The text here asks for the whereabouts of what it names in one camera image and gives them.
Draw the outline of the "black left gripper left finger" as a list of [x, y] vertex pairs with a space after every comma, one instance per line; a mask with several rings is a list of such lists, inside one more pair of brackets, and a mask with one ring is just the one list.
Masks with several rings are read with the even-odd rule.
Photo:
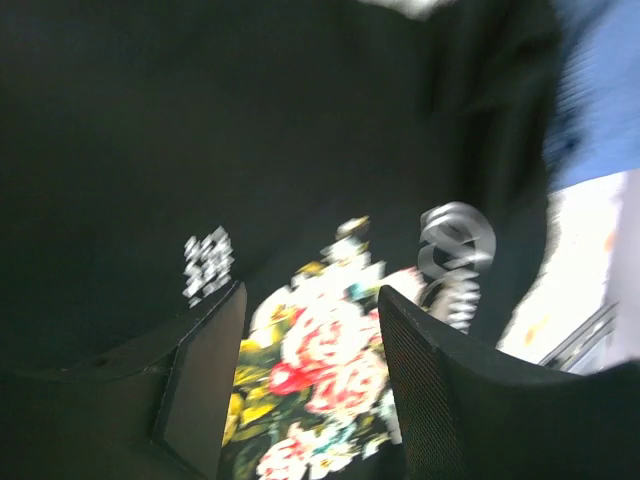
[[66, 369], [1, 371], [5, 479], [212, 479], [247, 295], [233, 282]]

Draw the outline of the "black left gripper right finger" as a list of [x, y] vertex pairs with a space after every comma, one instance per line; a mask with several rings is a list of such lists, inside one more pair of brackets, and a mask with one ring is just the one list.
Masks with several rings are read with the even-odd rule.
[[635, 479], [639, 365], [580, 376], [509, 356], [391, 287], [381, 336], [412, 479]]

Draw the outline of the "black floral print t-shirt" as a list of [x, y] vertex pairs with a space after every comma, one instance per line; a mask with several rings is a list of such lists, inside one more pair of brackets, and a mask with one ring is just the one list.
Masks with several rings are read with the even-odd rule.
[[5, 1], [1, 371], [66, 369], [233, 282], [217, 479], [402, 479], [378, 291], [422, 215], [498, 237], [496, 342], [546, 234], [548, 1]]

